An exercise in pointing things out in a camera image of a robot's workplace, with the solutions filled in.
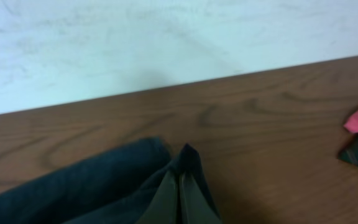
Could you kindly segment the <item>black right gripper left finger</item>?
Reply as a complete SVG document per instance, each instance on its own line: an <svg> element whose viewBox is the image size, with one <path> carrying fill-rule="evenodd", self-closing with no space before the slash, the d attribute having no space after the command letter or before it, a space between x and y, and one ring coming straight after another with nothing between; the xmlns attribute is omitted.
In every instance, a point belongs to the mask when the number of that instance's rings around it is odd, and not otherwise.
<svg viewBox="0 0 358 224"><path fill-rule="evenodd" d="M136 224L176 224L178 186L173 172L168 171L146 211Z"/></svg>

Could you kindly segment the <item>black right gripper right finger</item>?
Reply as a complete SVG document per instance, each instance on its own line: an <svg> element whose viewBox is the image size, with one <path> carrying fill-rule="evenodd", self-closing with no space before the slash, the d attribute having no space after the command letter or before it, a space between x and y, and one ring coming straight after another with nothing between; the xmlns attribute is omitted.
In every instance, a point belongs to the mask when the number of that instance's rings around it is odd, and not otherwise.
<svg viewBox="0 0 358 224"><path fill-rule="evenodd" d="M191 174L183 174L179 181L182 222L185 224L222 224L204 198Z"/></svg>

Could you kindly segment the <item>dark blue shorts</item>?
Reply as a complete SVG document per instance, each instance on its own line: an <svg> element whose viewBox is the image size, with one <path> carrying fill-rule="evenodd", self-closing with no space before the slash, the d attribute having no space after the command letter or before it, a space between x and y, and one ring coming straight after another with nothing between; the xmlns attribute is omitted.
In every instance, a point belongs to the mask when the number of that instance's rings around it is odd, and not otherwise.
<svg viewBox="0 0 358 224"><path fill-rule="evenodd" d="M161 139L146 138L0 194L0 223L136 223L168 171L178 186L177 223L183 223L179 181L185 173L221 219L198 152L185 145L172 157Z"/></svg>

